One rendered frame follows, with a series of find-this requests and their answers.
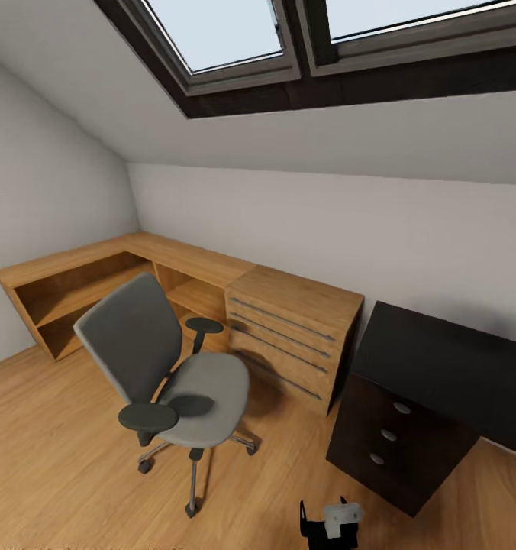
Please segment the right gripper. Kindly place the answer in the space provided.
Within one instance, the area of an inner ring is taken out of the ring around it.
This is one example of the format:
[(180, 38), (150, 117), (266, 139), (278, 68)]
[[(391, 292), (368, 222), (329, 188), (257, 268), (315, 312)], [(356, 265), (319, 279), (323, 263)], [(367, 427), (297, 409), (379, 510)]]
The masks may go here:
[[(340, 497), (342, 504), (346, 500)], [(357, 548), (355, 524), (340, 525), (340, 538), (329, 539), (323, 522), (306, 520), (303, 501), (300, 502), (300, 530), (302, 537), (308, 537), (309, 550), (351, 550)]]

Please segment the swivel chair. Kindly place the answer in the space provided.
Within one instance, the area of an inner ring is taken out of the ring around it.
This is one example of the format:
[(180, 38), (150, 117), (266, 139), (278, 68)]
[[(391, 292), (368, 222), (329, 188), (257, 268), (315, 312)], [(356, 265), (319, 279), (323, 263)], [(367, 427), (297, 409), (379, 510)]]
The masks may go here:
[[(196, 468), (203, 451), (233, 440), (245, 445), (248, 455), (256, 452), (252, 442), (234, 435), (246, 411), (250, 373), (232, 354), (200, 352), (206, 333), (224, 330), (208, 318), (186, 321), (197, 331), (192, 355), (171, 373), (184, 335), (177, 314), (153, 273), (129, 280), (87, 310), (73, 329), (127, 403), (119, 423), (137, 431), (143, 447), (155, 436), (163, 440), (137, 459), (139, 471), (146, 474), (151, 467), (147, 458), (169, 443), (192, 448), (191, 500), (185, 507), (192, 519), (198, 511)], [(163, 379), (167, 381), (151, 403)]]

